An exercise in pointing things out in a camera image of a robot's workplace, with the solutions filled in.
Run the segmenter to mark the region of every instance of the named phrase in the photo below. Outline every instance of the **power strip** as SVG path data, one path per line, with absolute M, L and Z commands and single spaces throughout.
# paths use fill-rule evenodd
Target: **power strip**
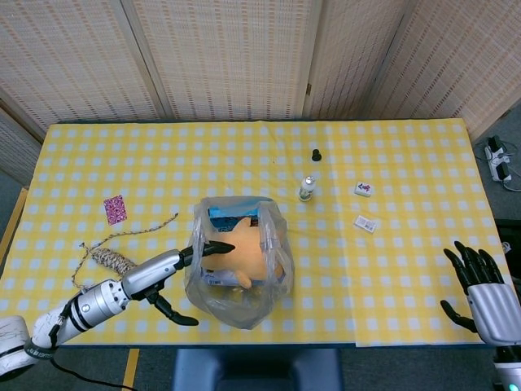
M 502 163 L 505 163 L 502 167 L 505 167 L 508 163 L 510 163 L 510 158 L 505 155 L 503 147 L 499 148 L 495 152 L 492 152 L 492 149 L 487 145 L 485 147 L 485 155 L 487 157 L 488 167 L 490 168 L 490 174 L 492 175 L 493 181 L 509 182 L 512 180 L 512 175 L 510 175 L 508 167 L 506 168 L 508 175 L 503 179 L 499 177 L 499 173 L 497 171 L 497 167 L 499 167 Z
M 510 163 L 509 155 L 505 154 L 505 148 L 499 136 L 488 139 L 485 146 L 485 156 L 487 157 L 490 174 L 495 182 L 509 182 L 512 180 L 508 164 Z

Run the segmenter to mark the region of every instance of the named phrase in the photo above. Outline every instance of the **small white box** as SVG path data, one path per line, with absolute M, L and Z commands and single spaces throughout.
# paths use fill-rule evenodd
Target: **small white box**
M 373 187 L 369 183 L 359 182 L 355 187 L 355 194 L 364 197 L 371 197 L 371 193 L 373 192 Z
M 376 228 L 376 223 L 371 221 L 369 218 L 358 216 L 357 220 L 355 220 L 355 226 L 359 226 L 362 230 L 372 234 Z

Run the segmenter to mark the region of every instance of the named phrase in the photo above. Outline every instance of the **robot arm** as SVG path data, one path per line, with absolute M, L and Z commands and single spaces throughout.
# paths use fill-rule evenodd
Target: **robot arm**
M 521 390 L 521 305 L 487 252 L 477 253 L 459 242 L 454 245 L 463 262 L 447 248 L 444 253 L 456 270 L 474 319 L 461 316 L 445 300 L 440 302 L 441 307 L 457 325 L 477 332 L 484 342 L 496 346 L 494 365 L 503 387 Z
M 233 249 L 231 244 L 210 241 L 204 245 L 203 257 Z M 64 308 L 42 315 L 32 338 L 20 316 L 0 319 L 0 381 L 18 376 L 39 360 L 51 359 L 61 344 L 120 314 L 132 300 L 147 299 L 173 322 L 196 326 L 196 319 L 172 310 L 159 294 L 164 281 L 190 265 L 192 256 L 192 247 L 169 250 L 133 268 L 120 281 L 108 279 L 79 292 Z

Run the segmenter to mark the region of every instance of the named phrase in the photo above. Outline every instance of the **cable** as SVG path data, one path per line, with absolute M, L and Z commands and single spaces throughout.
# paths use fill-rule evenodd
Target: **cable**
M 521 189 L 513 189 L 512 187 L 508 187 L 504 182 L 503 182 L 503 187 L 508 190 L 508 191 L 514 191 L 516 193 L 521 193 Z
M 518 177 L 521 178 L 521 174 L 518 173 L 518 172 L 517 172 L 515 169 L 513 169 L 512 167 L 509 167 L 509 170 L 510 170 L 511 173 L 514 173 L 515 175 L 517 175 Z
M 485 144 L 487 141 L 482 141 L 481 143 L 477 143 L 476 145 L 474 145 L 474 147 L 472 148 L 472 152 L 474 153 L 474 157 L 477 159 L 477 160 L 481 160 L 481 161 L 490 161 L 491 159 L 484 159 L 483 157 L 479 157 L 475 154 L 475 149 L 477 147 L 480 147 L 480 146 L 483 146 L 483 144 Z
M 88 383 L 95 383 L 95 384 L 100 384 L 100 385 L 106 385 L 107 387 L 114 387 L 115 389 L 129 389 L 130 391 L 138 391 L 137 389 L 133 389 L 132 387 L 129 387 L 129 386 L 126 386 L 126 385 L 122 385 L 122 384 L 114 384 L 114 383 L 108 383 L 106 381 L 89 379 L 88 377 L 84 377 L 84 376 L 80 375 L 79 373 L 76 373 L 75 371 L 71 371 L 70 369 L 62 367 L 61 365 L 59 365 L 55 361 L 54 358 L 50 359 L 50 363 L 52 364 L 52 366 L 54 368 L 56 368 L 56 369 L 58 369 L 60 371 L 63 371 L 65 373 L 68 373 L 69 375 L 73 375 L 76 378 L 78 378 L 80 380 L 83 380 L 83 381 L 86 381 Z
M 517 145 L 515 145 L 514 143 L 510 143 L 510 142 L 508 142 L 508 141 L 503 141 L 503 140 L 502 140 L 501 142 L 504 143 L 504 144 L 509 144 L 509 145 L 511 145 L 512 147 L 514 147 L 515 152 L 512 154 L 512 156 L 515 156 L 515 155 L 518 154 L 519 149 L 518 149 L 518 146 L 517 146 Z
M 62 312 L 59 313 L 58 322 L 51 328 L 51 330 L 49 332 L 50 343 L 51 343 L 51 348 L 52 349 L 56 348 L 56 344 L 58 343 L 58 332 L 59 332 L 59 329 L 62 327 L 63 321 L 70 315 L 71 307 L 72 307 L 72 301 L 74 299 L 76 299 L 76 297 L 78 295 L 79 295 L 79 293 L 74 295 L 74 297 L 71 300 L 69 300 L 67 302 L 67 304 L 65 304 L 65 306 L 62 309 Z

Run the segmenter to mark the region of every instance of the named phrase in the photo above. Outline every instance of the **string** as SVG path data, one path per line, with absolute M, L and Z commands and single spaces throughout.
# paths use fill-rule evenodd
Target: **string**
M 85 246 L 85 243 L 80 244 L 80 247 L 83 247 L 85 249 L 85 254 L 80 260 L 80 263 L 78 264 L 77 268 L 74 270 L 74 274 L 72 277 L 72 283 L 76 288 L 83 289 L 86 288 L 85 285 L 78 284 L 76 282 L 76 276 L 78 272 L 80 271 L 81 267 L 85 263 L 87 257 L 90 255 L 92 259 L 96 261 L 101 266 L 105 266 L 111 270 L 114 270 L 120 277 L 123 277 L 126 273 L 128 273 L 131 269 L 136 267 L 136 264 L 133 263 L 130 259 L 124 257 L 123 255 L 112 251 L 109 248 L 100 248 L 102 244 L 105 244 L 107 241 L 114 239 L 119 236 L 124 235 L 140 235 L 140 234 L 146 234 L 149 232 L 154 232 L 157 230 L 160 230 L 161 228 L 167 226 L 171 221 L 175 220 L 177 215 L 179 213 L 175 213 L 171 218 L 169 218 L 167 221 L 159 224 L 158 226 L 147 228 L 146 230 L 142 231 L 123 231 L 117 234 L 110 234 L 105 239 L 103 239 L 101 242 L 95 244 L 92 247 Z

